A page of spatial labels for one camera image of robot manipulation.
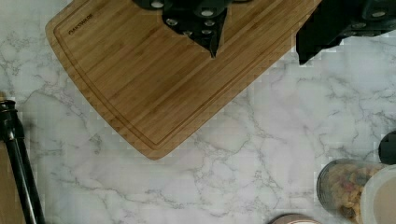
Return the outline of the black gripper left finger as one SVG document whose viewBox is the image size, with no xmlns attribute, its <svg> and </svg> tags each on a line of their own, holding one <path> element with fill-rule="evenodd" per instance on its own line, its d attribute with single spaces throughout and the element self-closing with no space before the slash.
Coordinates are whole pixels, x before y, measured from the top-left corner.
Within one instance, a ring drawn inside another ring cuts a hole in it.
<svg viewBox="0 0 396 224">
<path fill-rule="evenodd" d="M 145 10 L 160 10 L 163 23 L 215 58 L 228 6 L 233 0 L 132 0 Z"/>
</svg>

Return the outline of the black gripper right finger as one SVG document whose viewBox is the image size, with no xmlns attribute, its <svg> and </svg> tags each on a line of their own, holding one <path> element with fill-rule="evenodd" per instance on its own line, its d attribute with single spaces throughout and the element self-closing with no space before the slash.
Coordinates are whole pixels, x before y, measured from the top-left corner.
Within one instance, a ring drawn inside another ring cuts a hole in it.
<svg viewBox="0 0 396 224">
<path fill-rule="evenodd" d="M 345 38 L 392 32 L 395 18 L 396 0 L 322 0 L 296 35 L 299 64 Z"/>
</svg>

